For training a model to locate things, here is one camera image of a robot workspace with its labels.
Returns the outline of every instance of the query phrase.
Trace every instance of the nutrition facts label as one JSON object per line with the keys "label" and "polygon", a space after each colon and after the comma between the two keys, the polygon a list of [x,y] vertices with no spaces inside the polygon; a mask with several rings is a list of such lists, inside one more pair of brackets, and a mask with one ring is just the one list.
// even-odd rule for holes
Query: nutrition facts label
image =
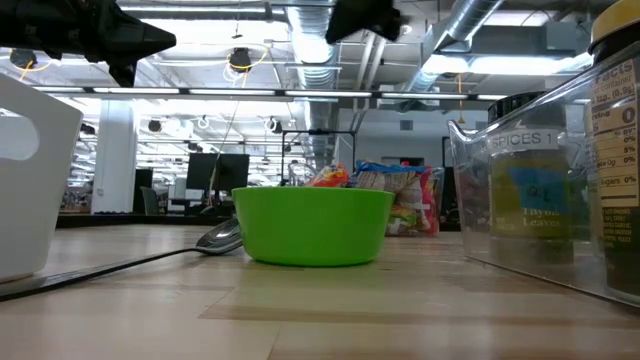
{"label": "nutrition facts label", "polygon": [[638,99],[633,60],[599,74],[592,86],[591,119],[603,207],[638,202]]}

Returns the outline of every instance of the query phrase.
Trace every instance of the fluorescent light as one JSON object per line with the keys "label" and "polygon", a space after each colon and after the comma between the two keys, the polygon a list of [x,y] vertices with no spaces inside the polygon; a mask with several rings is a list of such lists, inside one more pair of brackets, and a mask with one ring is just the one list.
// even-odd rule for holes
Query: fluorescent light
{"label": "fluorescent light", "polygon": [[315,91],[315,90],[289,90],[287,96],[326,96],[326,97],[371,97],[367,91]]}
{"label": "fluorescent light", "polygon": [[172,88],[93,88],[100,94],[179,94],[180,90]]}
{"label": "fluorescent light", "polygon": [[478,100],[498,101],[506,97],[507,95],[478,95]]}
{"label": "fluorescent light", "polygon": [[462,74],[469,71],[469,64],[467,60],[454,56],[445,55],[431,55],[424,65],[422,65],[422,72],[428,74],[444,74],[444,73],[456,73]]}
{"label": "fluorescent light", "polygon": [[250,89],[191,89],[189,92],[193,95],[257,95],[257,96],[273,96],[276,94],[274,90],[250,90]]}
{"label": "fluorescent light", "polygon": [[84,89],[81,87],[34,86],[33,88],[42,92],[84,92]]}
{"label": "fluorescent light", "polygon": [[483,56],[471,62],[469,72],[495,75],[551,75],[564,66],[563,60],[526,56]]}
{"label": "fluorescent light", "polygon": [[382,93],[383,98],[413,99],[413,100],[466,100],[466,94],[416,94],[416,93]]}
{"label": "fluorescent light", "polygon": [[[253,8],[222,7],[222,6],[121,6],[122,11],[143,11],[143,12],[258,12]],[[273,10],[274,14],[282,14],[283,11]]]}

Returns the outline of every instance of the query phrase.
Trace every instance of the colorful packaging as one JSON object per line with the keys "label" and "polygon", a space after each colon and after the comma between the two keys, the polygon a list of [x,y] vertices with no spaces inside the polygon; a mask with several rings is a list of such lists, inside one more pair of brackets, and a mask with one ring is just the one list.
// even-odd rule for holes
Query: colorful packaging
{"label": "colorful packaging", "polygon": [[349,174],[344,165],[325,166],[318,175],[307,184],[307,186],[316,187],[343,187],[349,183]]}
{"label": "colorful packaging", "polygon": [[439,222],[428,166],[357,162],[355,187],[394,193],[387,235],[437,235]]}

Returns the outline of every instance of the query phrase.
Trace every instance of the wooden countertop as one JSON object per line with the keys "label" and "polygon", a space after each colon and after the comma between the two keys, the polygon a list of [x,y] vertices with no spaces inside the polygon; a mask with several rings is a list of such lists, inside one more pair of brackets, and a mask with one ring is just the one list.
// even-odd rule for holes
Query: wooden countertop
{"label": "wooden countertop", "polygon": [[[44,274],[178,249],[208,227],[58,230]],[[279,267],[186,254],[0,303],[0,359],[639,359],[640,318],[465,261],[459,234],[376,262]]]}

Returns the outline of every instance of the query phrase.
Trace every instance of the spices label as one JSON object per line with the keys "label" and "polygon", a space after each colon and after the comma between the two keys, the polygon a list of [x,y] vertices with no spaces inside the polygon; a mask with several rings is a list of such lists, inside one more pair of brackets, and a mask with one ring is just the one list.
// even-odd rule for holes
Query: spices label
{"label": "spices label", "polygon": [[557,150],[558,131],[553,129],[521,129],[488,138],[489,152],[511,153],[524,150]]}

